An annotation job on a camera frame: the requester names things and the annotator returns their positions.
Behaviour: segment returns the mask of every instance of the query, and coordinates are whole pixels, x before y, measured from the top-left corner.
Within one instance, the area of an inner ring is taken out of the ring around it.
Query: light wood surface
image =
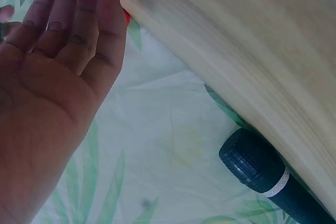
[[[336,217],[336,0],[121,0]]]

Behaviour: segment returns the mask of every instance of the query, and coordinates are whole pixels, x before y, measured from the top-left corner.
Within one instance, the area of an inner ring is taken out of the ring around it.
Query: microphone
[[[336,223],[261,135],[237,130],[223,144],[219,157],[241,183],[269,198],[296,222]]]

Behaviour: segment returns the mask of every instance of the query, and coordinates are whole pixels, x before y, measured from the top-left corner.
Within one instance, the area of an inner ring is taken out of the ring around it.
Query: skin
[[[0,45],[0,223],[30,223],[55,189],[121,71],[126,28],[119,0],[34,0]]]

